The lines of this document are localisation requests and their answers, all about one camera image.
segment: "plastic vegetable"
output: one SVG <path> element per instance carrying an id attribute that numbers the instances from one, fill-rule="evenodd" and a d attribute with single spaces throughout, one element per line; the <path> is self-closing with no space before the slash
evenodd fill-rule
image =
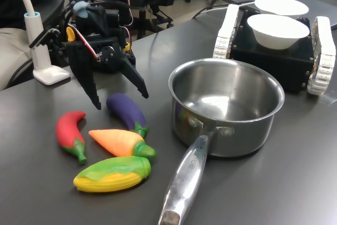
<path id="1" fill-rule="evenodd" d="M 151 165 L 146 158 L 110 158 L 80 172 L 74 179 L 74 185 L 84 192 L 113 192 L 137 185 L 150 172 Z"/>
<path id="2" fill-rule="evenodd" d="M 146 119 L 140 108 L 123 93 L 114 93 L 106 100 L 107 108 L 125 123 L 126 127 L 142 138 L 146 136 Z"/>
<path id="3" fill-rule="evenodd" d="M 151 158 L 156 152 L 144 139 L 131 131 L 119 129 L 92 130 L 89 135 L 115 156 L 143 156 Z"/>
<path id="4" fill-rule="evenodd" d="M 56 124 L 56 137 L 62 148 L 78 157 L 81 164 L 86 163 L 85 143 L 77 128 L 77 122 L 85 112 L 73 111 L 63 114 Z"/>

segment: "tan pants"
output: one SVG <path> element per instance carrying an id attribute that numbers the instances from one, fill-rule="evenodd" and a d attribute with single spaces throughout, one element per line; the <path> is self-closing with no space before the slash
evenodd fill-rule
<path id="1" fill-rule="evenodd" d="M 32 57 L 27 32 L 17 28 L 0 28 L 0 90 L 6 87 L 14 72 L 29 58 Z"/>

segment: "toy carrot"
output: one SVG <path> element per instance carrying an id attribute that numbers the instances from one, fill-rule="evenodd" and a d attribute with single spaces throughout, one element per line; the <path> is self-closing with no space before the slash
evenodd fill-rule
<path id="1" fill-rule="evenodd" d="M 146 119 L 140 108 L 123 93 L 114 93 L 106 100 L 107 108 L 125 123 L 126 127 L 142 138 L 146 136 Z"/>
<path id="2" fill-rule="evenodd" d="M 85 112 L 73 111 L 63 114 L 56 124 L 56 137 L 62 148 L 78 157 L 80 163 L 86 163 L 85 144 L 77 122 L 85 116 Z"/>
<path id="3" fill-rule="evenodd" d="M 115 156 L 143 156 L 151 158 L 156 152 L 144 139 L 131 131 L 119 129 L 91 130 L 89 135 Z"/>
<path id="4" fill-rule="evenodd" d="M 133 187 L 151 172 L 148 159 L 137 156 L 110 158 L 89 166 L 74 179 L 84 192 L 113 192 Z"/>

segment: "purple eggplant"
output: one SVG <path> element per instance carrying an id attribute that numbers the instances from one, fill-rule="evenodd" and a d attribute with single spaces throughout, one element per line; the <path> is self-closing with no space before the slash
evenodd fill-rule
<path id="1" fill-rule="evenodd" d="M 124 122 L 126 127 L 142 138 L 146 136 L 147 124 L 140 108 L 123 93 L 114 93 L 106 100 L 107 108 Z"/>

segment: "white bowl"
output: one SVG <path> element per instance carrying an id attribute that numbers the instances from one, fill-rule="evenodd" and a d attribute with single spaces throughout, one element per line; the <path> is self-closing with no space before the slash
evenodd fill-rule
<path id="1" fill-rule="evenodd" d="M 303 23 L 286 16 L 256 14 L 247 20 L 259 44 L 273 50 L 284 50 L 309 34 Z"/>
<path id="2" fill-rule="evenodd" d="M 277 14 L 297 19 L 309 11 L 309 8 L 296 0 L 255 0 L 254 4 L 261 14 Z"/>

